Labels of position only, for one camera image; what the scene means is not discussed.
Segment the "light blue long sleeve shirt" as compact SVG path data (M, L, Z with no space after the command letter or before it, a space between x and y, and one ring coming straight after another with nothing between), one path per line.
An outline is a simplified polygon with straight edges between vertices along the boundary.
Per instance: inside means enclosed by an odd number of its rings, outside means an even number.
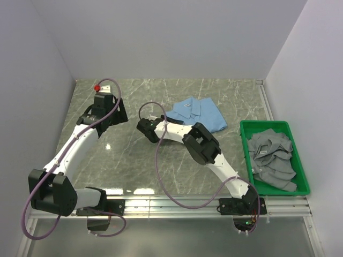
M180 120L183 125L202 123L211 133L227 128L227 123L211 98L196 99L190 97L174 103L172 111L167 111L168 118Z

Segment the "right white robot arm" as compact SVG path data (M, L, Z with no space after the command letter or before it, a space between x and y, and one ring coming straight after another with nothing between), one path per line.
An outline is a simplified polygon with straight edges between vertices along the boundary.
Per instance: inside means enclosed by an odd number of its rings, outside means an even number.
M229 190L231 199L238 210L238 215L250 213L255 206L259 206L257 190L231 167L226 160L218 140L202 124L184 125L182 121L165 116L155 119L142 118L137 129L158 146L162 140L171 140L184 144L192 159L215 173L222 184L208 202L200 206L186 206L171 198L173 202L183 208L199 209L211 203L223 187Z

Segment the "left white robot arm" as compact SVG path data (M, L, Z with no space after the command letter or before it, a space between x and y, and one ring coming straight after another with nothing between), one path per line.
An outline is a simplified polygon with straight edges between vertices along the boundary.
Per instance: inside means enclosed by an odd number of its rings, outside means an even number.
M28 176L33 209L69 216L75 209L89 208L95 215L108 209L106 191L96 187L76 190L71 179L88 150L110 126L128 121L122 99L96 93L94 102L78 118L68 141L42 170Z

